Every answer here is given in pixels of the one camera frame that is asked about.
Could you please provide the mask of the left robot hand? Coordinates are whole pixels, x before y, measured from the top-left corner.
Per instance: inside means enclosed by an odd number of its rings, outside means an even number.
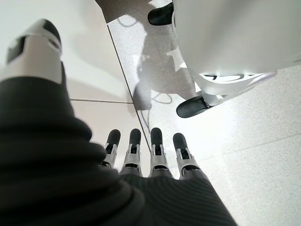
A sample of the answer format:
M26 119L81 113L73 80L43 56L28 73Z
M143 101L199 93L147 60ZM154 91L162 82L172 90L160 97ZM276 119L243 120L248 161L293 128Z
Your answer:
M151 131L150 174L142 176L141 132L133 129L121 171L120 132L105 146L74 115L56 27L37 20L8 48L0 74L0 223L3 226L234 226L190 153L173 142L180 178Z

